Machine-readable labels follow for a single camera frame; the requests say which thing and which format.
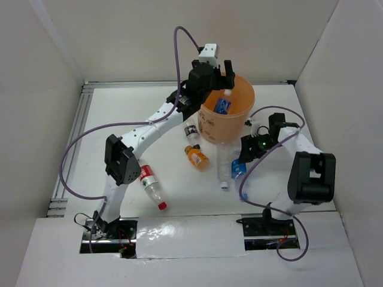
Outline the blue label white cap bottle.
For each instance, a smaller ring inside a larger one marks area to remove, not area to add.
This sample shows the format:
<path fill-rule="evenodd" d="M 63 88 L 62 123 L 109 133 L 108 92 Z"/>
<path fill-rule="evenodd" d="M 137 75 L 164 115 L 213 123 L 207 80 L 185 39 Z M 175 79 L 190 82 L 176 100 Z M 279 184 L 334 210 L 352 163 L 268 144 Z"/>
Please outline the blue label white cap bottle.
<path fill-rule="evenodd" d="M 217 114 L 227 115 L 231 106 L 232 90 L 224 90 L 223 95 L 217 99 L 214 106 L 214 112 Z"/>

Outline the clear unlabeled bottle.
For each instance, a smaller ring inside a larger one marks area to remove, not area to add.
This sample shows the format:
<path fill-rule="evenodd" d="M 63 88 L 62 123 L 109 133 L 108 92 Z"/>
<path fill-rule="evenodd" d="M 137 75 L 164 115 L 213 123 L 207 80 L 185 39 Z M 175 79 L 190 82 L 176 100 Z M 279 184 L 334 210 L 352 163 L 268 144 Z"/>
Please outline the clear unlabeled bottle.
<path fill-rule="evenodd" d="M 228 143 L 220 143 L 217 145 L 217 178 L 220 183 L 220 188 L 223 191 L 228 191 L 230 187 L 231 155 L 232 147 Z"/>

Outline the orange juice bottle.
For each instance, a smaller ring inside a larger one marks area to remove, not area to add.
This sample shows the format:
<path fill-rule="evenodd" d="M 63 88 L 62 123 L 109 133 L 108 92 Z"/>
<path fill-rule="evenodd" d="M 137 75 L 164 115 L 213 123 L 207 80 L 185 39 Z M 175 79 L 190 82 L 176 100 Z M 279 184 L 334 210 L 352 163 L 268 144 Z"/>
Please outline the orange juice bottle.
<path fill-rule="evenodd" d="M 191 164 L 199 171 L 204 171 L 209 167 L 209 159 L 200 151 L 191 145 L 185 147 L 184 152 Z"/>

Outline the red label red cap bottle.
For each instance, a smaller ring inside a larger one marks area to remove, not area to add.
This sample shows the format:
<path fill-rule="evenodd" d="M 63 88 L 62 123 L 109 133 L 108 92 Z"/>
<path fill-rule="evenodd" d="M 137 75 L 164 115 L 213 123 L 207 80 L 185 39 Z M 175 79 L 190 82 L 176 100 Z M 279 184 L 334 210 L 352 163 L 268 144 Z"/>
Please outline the red label red cap bottle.
<path fill-rule="evenodd" d="M 141 168 L 139 181 L 146 194 L 159 210 L 165 210 L 168 205 L 163 196 L 161 185 L 159 184 L 159 181 L 157 180 L 151 166 L 143 159 L 140 159 L 138 163 Z"/>

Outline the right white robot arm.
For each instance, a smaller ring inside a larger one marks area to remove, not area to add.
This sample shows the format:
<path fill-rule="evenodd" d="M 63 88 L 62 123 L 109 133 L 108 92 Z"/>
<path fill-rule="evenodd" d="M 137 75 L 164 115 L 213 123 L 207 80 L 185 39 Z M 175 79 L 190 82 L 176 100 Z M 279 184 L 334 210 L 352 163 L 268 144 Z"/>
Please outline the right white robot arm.
<path fill-rule="evenodd" d="M 289 123 L 285 114 L 269 116 L 268 132 L 241 137 L 240 163 L 260 160 L 267 152 L 284 147 L 293 158 L 287 189 L 279 193 L 263 211 L 262 230 L 275 234 L 286 221 L 310 206 L 333 200 L 336 157 L 324 153 L 300 132 L 297 123 Z"/>

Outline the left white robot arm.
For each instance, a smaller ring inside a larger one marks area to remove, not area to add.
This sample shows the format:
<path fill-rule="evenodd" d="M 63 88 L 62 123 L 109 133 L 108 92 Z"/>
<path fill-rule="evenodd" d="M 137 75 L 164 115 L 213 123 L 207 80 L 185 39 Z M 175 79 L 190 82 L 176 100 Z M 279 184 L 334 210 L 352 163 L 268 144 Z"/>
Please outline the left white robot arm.
<path fill-rule="evenodd" d="M 138 160 L 166 132 L 179 126 L 195 114 L 212 91 L 231 90 L 235 73 L 230 60 L 224 61 L 225 73 L 208 62 L 194 60 L 188 79 L 171 93 L 164 104 L 137 128 L 123 136 L 106 139 L 106 183 L 104 203 L 93 213 L 97 232 L 110 239 L 118 232 L 120 208 L 129 184 L 139 178 Z"/>

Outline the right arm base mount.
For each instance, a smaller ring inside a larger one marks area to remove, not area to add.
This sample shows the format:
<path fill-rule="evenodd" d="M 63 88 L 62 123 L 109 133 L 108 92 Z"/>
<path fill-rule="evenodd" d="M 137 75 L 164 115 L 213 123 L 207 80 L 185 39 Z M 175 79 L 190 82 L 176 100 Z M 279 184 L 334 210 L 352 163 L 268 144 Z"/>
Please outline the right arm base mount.
<path fill-rule="evenodd" d="M 300 248 L 293 220 L 273 219 L 270 210 L 261 215 L 242 216 L 236 223 L 242 226 L 246 251 L 276 249 L 282 242 L 281 249 Z"/>

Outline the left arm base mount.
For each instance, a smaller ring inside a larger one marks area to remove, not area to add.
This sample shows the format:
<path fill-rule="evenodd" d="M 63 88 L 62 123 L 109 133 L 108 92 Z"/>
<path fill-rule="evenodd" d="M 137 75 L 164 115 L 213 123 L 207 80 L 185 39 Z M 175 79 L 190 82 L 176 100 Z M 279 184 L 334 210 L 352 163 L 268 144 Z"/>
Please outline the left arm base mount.
<path fill-rule="evenodd" d="M 92 220 L 86 219 L 81 236 L 80 253 L 89 254 L 89 239 L 92 239 L 92 251 L 94 254 L 117 254 L 124 259 L 136 258 L 136 232 L 138 221 L 136 219 L 121 218 L 117 229 L 110 235 L 102 233 L 95 226 L 90 233 Z"/>

